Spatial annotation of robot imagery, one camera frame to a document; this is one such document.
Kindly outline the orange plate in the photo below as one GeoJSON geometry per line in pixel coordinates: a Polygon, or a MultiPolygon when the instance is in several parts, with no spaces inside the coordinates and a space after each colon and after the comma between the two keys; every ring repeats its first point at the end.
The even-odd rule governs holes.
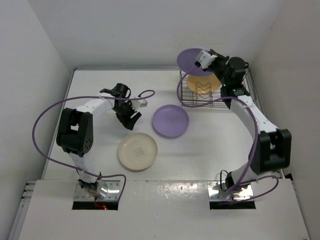
{"type": "Polygon", "coordinates": [[[214,74],[209,76],[189,75],[186,83],[193,93],[200,95],[208,95],[221,86],[219,79],[214,74]]]}

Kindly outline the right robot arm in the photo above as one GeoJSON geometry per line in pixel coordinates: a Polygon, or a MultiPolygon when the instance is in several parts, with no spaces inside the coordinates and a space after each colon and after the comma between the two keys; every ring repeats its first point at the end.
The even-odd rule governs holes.
{"type": "Polygon", "coordinates": [[[254,103],[243,84],[249,66],[246,61],[223,56],[212,49],[208,53],[211,60],[207,70],[221,83],[220,100],[237,115],[253,139],[248,162],[225,178],[226,190],[231,192],[266,172],[287,168],[291,161],[292,134],[270,122],[254,103]]]}

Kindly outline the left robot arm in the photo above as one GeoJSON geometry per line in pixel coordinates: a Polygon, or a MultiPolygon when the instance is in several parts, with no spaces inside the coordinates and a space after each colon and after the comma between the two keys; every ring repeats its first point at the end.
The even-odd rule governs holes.
{"type": "Polygon", "coordinates": [[[138,109],[146,107],[148,102],[144,99],[129,100],[130,96],[131,89],[118,83],[112,89],[102,89],[98,98],[76,108],[65,108],[61,113],[56,144],[77,167],[80,187],[93,197],[102,194],[101,173],[95,170],[90,153],[94,143],[94,120],[112,110],[126,129],[133,130],[142,116],[138,109]]]}

